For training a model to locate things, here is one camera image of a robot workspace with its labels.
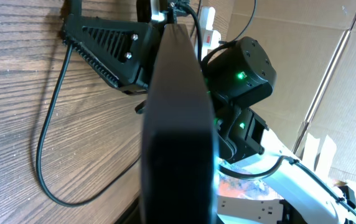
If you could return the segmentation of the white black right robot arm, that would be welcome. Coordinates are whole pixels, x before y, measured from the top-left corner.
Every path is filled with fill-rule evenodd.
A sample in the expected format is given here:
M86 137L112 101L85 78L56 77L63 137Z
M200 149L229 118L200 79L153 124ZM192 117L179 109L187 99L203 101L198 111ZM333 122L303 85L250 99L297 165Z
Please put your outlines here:
M112 88L147 94L141 197L123 223L348 223L349 187L329 187L287 150L252 106L269 97L276 72L244 37L208 55L178 17L188 1L138 1L135 22L82 15L63 23L76 51Z

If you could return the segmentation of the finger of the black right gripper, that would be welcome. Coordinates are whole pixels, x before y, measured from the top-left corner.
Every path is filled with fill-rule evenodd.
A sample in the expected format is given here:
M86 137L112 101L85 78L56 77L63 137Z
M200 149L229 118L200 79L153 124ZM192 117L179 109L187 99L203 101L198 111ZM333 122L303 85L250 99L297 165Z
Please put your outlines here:
M108 86L127 95L147 92L153 65L153 27L149 24L71 14L62 31Z

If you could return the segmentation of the white power strip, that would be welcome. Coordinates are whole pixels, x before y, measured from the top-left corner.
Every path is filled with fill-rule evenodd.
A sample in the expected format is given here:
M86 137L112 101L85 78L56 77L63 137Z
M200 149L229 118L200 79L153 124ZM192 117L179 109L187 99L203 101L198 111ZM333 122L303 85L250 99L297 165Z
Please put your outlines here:
M221 33L213 28L216 10L214 7L202 6L200 8L199 24L201 29L202 51L201 59L203 59L209 50L216 49L222 39Z

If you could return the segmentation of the Samsung Galaxy smartphone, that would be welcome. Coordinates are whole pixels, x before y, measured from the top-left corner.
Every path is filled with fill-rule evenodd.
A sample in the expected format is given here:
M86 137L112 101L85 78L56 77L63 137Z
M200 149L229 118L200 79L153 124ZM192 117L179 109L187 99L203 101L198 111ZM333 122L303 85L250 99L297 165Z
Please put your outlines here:
M168 24L144 115L144 223L214 223L218 151L213 108L187 29Z

